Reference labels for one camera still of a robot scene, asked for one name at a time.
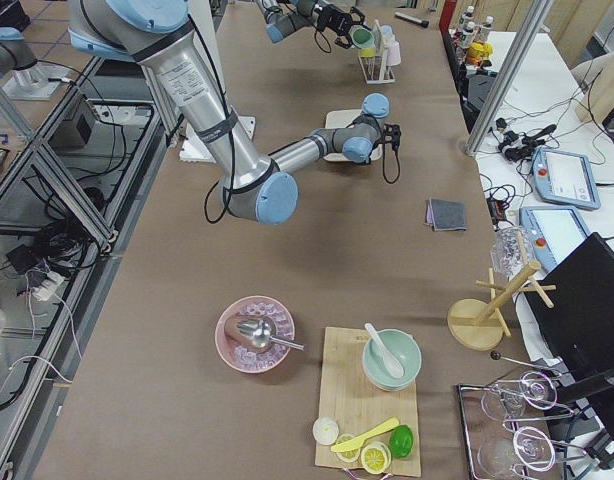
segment green bowl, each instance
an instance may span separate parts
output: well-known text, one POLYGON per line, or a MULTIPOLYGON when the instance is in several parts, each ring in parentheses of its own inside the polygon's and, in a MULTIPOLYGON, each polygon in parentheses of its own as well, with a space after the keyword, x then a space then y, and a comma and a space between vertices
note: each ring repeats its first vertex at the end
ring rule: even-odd
POLYGON ((416 379, 422 366, 420 348, 411 335, 401 330, 386 329, 378 332, 387 349, 403 364, 405 375, 394 378, 385 368, 376 342, 369 340, 363 349, 363 371, 367 379, 382 390, 402 390, 416 379))

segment white table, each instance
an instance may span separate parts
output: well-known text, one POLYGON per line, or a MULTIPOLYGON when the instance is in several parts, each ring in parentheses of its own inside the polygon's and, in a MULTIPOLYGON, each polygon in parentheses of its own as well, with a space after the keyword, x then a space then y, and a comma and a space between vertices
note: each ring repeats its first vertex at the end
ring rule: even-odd
MULTIPOLYGON (((514 35, 513 32, 491 33, 489 40, 494 47, 494 54, 491 58, 494 70, 502 65, 514 35)), ((581 126, 575 112, 577 105, 575 101, 537 116, 527 117, 523 113, 543 112, 552 105, 569 99, 575 93, 577 93, 575 98, 582 100, 583 94, 577 87, 578 85, 551 39, 547 34, 538 34, 496 118, 524 117, 515 120, 509 127, 517 133, 528 132, 531 134, 530 131, 532 130, 534 130, 533 133, 536 133, 549 124, 558 123, 557 130, 554 132, 554 136, 558 138, 559 135, 577 129, 571 134, 558 138, 560 142, 558 148, 587 155, 590 162, 598 164, 592 165, 595 181, 597 183, 613 183, 614 144, 605 134, 599 135, 600 130, 593 123, 581 126)), ((557 146, 555 142, 548 142, 548 145, 557 146)), ((498 141, 493 135, 488 135, 480 147, 480 153, 476 156, 480 172, 487 175, 494 186, 512 184, 520 194, 529 191, 530 189, 526 187, 524 180, 516 172, 516 164, 509 162, 501 154, 495 153, 497 146, 498 141)), ((526 173, 529 168, 529 162, 526 162, 522 171, 526 173)), ((490 187, 487 179, 483 178, 482 183, 483 188, 490 187)), ((595 211, 581 210, 581 213, 591 231, 597 231, 603 237, 610 237, 614 235, 614 187, 599 187, 598 190, 601 208, 595 211)), ((517 210, 519 207, 541 204, 544 203, 535 193, 524 199, 516 198, 511 202, 510 210, 507 211, 508 218, 514 224, 518 224, 517 210)), ((608 243, 614 250, 614 240, 608 243)), ((553 357, 553 354, 549 352, 543 342, 533 313, 522 295, 518 299, 516 310, 530 358, 536 360, 553 357)), ((584 445, 591 440, 593 435, 588 434, 578 437, 574 443, 584 445)), ((576 473, 579 473, 586 466, 586 462, 582 464, 572 463, 576 473)), ((614 468, 609 471, 594 469, 586 478, 590 480, 613 480, 614 468)))

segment black marker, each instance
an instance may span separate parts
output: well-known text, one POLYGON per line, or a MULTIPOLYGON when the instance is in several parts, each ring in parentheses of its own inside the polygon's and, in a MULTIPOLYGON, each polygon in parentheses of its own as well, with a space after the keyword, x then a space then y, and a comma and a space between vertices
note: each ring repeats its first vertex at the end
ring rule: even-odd
POLYGON ((395 16, 396 18, 400 18, 401 20, 405 20, 406 22, 420 25, 423 28, 427 28, 429 26, 429 22, 427 20, 421 20, 420 18, 412 17, 411 15, 405 15, 404 13, 396 12, 395 16))

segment lemon slice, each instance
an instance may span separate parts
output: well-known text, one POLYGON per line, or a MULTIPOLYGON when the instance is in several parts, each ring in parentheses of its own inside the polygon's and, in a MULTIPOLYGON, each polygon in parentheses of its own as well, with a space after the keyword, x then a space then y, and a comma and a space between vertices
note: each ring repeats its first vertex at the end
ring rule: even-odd
POLYGON ((378 475, 391 464, 391 453, 383 442, 371 442, 360 452, 360 463, 368 473, 378 475))
MULTIPOLYGON (((354 436, 351 433, 343 433, 340 437, 338 437, 336 443, 343 443, 347 440, 351 440, 352 438, 354 438, 354 436)), ((358 457, 360 456, 360 448, 350 450, 348 452, 336 452, 336 456, 345 463, 353 463, 358 460, 358 457)))
POLYGON ((321 417, 314 422, 311 432, 321 445, 331 445, 338 438, 338 424, 333 418, 321 417))

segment knife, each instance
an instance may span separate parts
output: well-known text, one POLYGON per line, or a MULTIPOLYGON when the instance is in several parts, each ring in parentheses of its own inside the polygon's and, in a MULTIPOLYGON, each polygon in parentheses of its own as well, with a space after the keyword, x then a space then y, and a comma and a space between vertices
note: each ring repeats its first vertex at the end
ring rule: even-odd
POLYGON ((396 417, 391 417, 385 420, 380 425, 372 428, 371 430, 363 434, 358 435, 357 437, 352 438, 351 440, 332 445, 331 451, 334 453, 338 453, 357 450, 363 446, 363 443, 365 443, 365 440, 367 440, 368 438, 375 437, 376 435, 380 435, 381 433, 389 432, 390 430, 396 428, 398 425, 400 425, 400 421, 396 417))

